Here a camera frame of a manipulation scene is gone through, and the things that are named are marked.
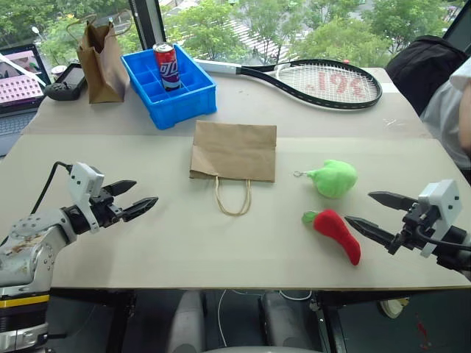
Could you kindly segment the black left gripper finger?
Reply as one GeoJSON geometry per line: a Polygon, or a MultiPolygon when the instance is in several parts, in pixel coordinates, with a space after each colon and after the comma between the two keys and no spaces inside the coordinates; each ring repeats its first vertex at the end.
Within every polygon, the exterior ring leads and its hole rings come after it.
{"type": "Polygon", "coordinates": [[[158,199],[158,197],[148,197],[133,203],[130,207],[122,210],[121,219],[123,222],[128,222],[143,215],[154,207],[158,199]]]}
{"type": "Polygon", "coordinates": [[[126,193],[130,188],[135,186],[137,182],[135,180],[120,180],[109,185],[102,187],[111,196],[119,196],[126,193]]]}

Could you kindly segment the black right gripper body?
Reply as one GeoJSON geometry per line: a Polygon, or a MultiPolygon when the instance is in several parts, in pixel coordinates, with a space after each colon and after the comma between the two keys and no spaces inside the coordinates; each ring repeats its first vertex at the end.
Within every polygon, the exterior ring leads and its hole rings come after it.
{"type": "Polygon", "coordinates": [[[414,202],[406,209],[403,217],[403,228],[394,236],[386,247],[388,253],[395,254],[404,246],[407,249],[423,250],[434,231],[428,231],[436,221],[436,206],[424,206],[414,202]]]}

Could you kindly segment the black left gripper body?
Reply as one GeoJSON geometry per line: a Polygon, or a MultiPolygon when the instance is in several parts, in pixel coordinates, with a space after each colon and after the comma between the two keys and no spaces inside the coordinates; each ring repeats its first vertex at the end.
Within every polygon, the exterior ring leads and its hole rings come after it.
{"type": "Polygon", "coordinates": [[[123,209],[114,204],[114,191],[112,185],[106,185],[100,189],[97,196],[89,198],[92,213],[99,227],[109,227],[122,217],[123,209]]]}

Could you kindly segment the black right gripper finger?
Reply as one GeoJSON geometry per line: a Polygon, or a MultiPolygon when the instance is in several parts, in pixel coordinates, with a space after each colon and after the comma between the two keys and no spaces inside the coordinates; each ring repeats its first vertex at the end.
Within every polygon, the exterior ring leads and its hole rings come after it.
{"type": "Polygon", "coordinates": [[[377,224],[355,216],[346,216],[344,219],[351,227],[356,229],[363,236],[386,248],[397,248],[400,245],[397,242],[396,235],[381,229],[377,224]]]}
{"type": "Polygon", "coordinates": [[[388,191],[372,191],[368,193],[368,196],[383,206],[395,210],[408,211],[414,204],[418,202],[416,199],[388,191]]]}

